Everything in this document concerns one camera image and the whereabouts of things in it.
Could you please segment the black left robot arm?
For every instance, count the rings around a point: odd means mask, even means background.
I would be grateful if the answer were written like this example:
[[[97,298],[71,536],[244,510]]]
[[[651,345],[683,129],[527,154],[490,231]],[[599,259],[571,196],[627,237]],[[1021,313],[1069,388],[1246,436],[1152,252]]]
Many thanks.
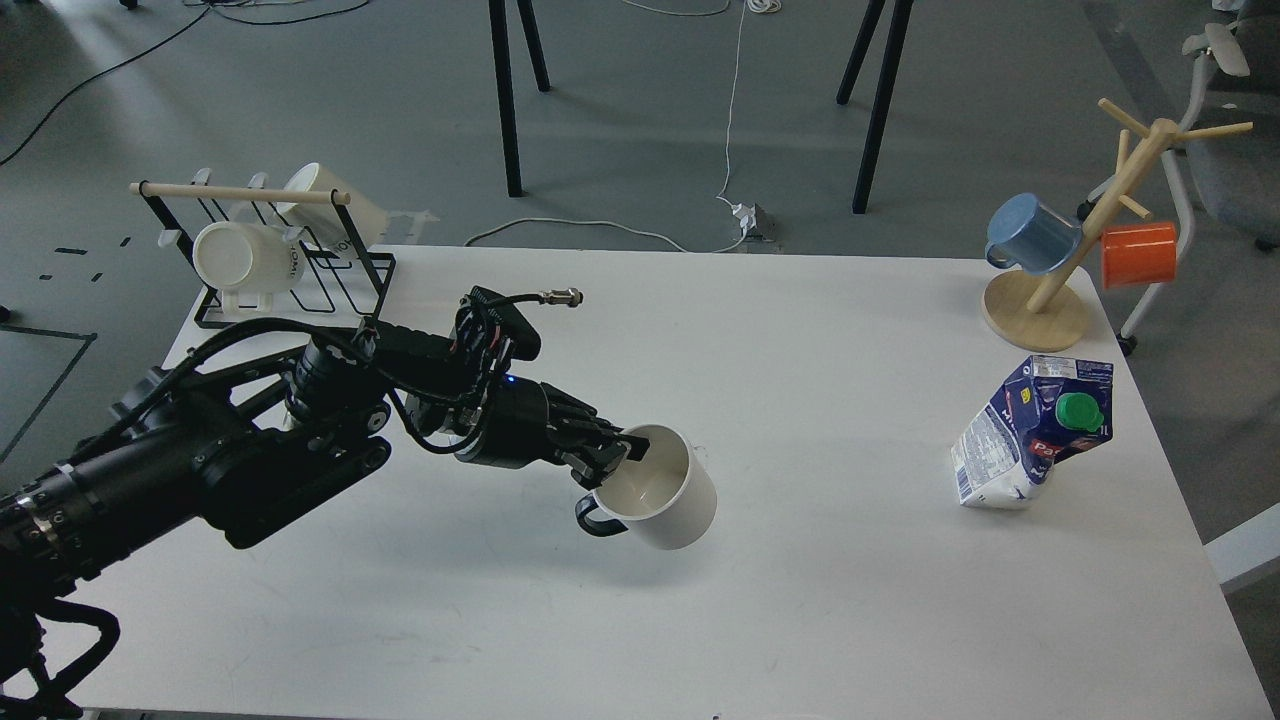
[[[474,287],[449,334],[367,316],[352,331],[284,318],[237,323],[152,369],[115,421],[3,497],[5,719],[77,719],[69,693],[114,650],[118,619],[72,603],[96,578],[193,518],[246,550],[379,470],[398,416],[407,436],[461,462],[566,466],[585,489],[650,442],[549,386],[512,375],[539,333],[520,304],[581,304],[577,290],[504,296]]]

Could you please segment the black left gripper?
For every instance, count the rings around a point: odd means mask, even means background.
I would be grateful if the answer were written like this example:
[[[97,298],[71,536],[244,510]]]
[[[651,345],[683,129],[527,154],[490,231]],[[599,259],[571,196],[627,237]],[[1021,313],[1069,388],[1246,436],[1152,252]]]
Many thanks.
[[[595,489],[623,460],[644,460],[652,442],[620,436],[622,428],[564,391],[534,380],[503,380],[490,401],[479,436],[454,457],[490,468],[521,469],[535,461],[570,468],[584,489]],[[575,446],[556,454],[554,446]]]

